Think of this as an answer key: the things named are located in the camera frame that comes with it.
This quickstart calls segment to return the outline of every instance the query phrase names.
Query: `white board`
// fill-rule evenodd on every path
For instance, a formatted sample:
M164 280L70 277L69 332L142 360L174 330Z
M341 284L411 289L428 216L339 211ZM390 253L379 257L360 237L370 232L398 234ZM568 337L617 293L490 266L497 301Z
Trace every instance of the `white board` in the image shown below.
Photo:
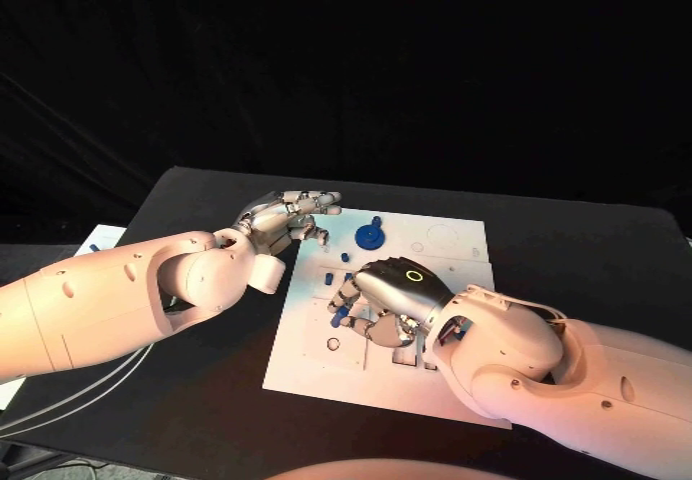
M366 251L356 245L354 232L375 215L386 240L377 250ZM493 289L483 222L343 209L339 216L318 216L317 224L330 232L330 244L323 248L311 241L300 246L264 388L510 428L509 422L481 417L457 400L434 365L421 360L421 341L399 351L379 347L347 328L334 329L327 311L346 273L389 257L421 263L452 292L468 283ZM349 254L347 263L341 253ZM330 286L327 272L334 275ZM359 316L375 320L364 301L354 308Z

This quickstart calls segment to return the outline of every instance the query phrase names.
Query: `blue object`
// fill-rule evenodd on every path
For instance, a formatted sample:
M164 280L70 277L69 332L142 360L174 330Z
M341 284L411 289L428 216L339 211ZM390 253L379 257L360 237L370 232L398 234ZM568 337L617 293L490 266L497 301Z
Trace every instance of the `blue object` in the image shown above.
M385 232L382 231L382 219L372 217L370 225L363 225L356 230L356 245L363 250L376 250L385 243Z
M331 317L331 326L334 328L339 328L339 325L341 324L341 318L347 316L349 316L349 309L346 307L340 307L334 313L334 316Z

